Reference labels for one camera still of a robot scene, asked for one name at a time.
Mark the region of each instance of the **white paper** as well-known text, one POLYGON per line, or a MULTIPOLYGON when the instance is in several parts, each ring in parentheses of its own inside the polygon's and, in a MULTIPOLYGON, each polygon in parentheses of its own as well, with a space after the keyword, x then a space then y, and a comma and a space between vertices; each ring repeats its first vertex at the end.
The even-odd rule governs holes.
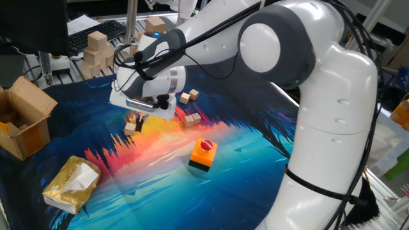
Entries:
POLYGON ((61 189, 60 193, 69 190, 73 190, 73 192, 86 190, 97 177, 98 173, 96 173, 88 164, 82 163, 71 174, 70 179, 65 183, 65 186, 61 189))
MULTIPOLYGON (((67 23, 68 27, 68 35, 72 35, 75 33, 78 33, 79 31, 83 31, 85 29, 91 28, 93 26, 98 25, 99 22, 90 19, 89 17, 83 15, 79 17, 78 19, 72 20, 71 22, 67 23)), ((72 56, 70 59, 72 60, 80 60, 81 58, 84 57, 84 54, 81 52, 78 54, 78 56, 72 56)))

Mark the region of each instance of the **red button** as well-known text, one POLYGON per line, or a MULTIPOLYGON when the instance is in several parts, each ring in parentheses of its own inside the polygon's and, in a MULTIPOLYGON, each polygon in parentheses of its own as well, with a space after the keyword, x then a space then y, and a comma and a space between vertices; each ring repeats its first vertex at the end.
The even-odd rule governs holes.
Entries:
POLYGON ((213 148, 213 144, 211 141, 204 140, 200 143, 200 147, 202 147, 203 151, 210 151, 213 148))

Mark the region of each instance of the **gold package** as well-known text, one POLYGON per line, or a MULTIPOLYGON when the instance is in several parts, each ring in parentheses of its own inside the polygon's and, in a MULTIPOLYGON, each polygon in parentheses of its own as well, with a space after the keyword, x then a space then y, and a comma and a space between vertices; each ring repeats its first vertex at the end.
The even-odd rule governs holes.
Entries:
POLYGON ((101 170, 98 166, 92 164, 91 162, 88 162, 83 158, 72 156, 61 168, 57 176, 51 181, 49 186, 44 190, 44 201, 49 205, 53 205, 69 213, 77 214, 91 197, 91 194, 98 184, 100 177, 101 170), (75 180, 75 178, 71 178, 74 171, 80 166, 86 166, 83 165, 83 163, 89 166, 94 171, 91 173, 97 173, 97 175, 94 174, 95 177, 93 178, 92 183, 90 183, 88 187, 83 188, 83 190, 66 190, 66 184, 71 183, 69 181, 75 180))

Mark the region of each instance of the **box flap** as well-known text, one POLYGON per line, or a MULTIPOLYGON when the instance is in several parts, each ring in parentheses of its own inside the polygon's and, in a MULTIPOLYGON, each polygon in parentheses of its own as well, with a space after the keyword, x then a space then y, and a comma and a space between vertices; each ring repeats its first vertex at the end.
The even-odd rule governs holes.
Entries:
MULTIPOLYGON (((44 93, 44 91, 35 86, 25 77, 19 77, 10 91, 28 102, 28 104, 32 105, 44 116, 49 115, 53 108, 57 105, 57 102, 54 99, 44 93)), ((20 110, 24 110, 24 108, 19 107, 19 105, 16 105, 16 107, 18 107, 20 110)))

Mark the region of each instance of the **colorful mat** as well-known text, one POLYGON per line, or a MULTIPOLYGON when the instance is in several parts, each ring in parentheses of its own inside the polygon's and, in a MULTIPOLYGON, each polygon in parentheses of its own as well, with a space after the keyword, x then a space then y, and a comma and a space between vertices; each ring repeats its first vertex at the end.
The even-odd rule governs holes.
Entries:
POLYGON ((11 228, 254 229, 277 195, 297 106, 240 67, 226 80, 197 67, 188 73, 184 91, 194 88, 199 98, 178 104, 171 121, 148 117, 132 138, 123 133, 132 112, 108 103, 113 76, 46 89, 59 103, 48 120, 51 143, 24 162, 0 150, 0 199, 11 228), (185 128, 184 116, 195 112, 201 124, 185 128), (198 137, 219 144, 209 172, 188 166, 198 137), (72 155, 102 170, 75 216, 42 198, 72 155))

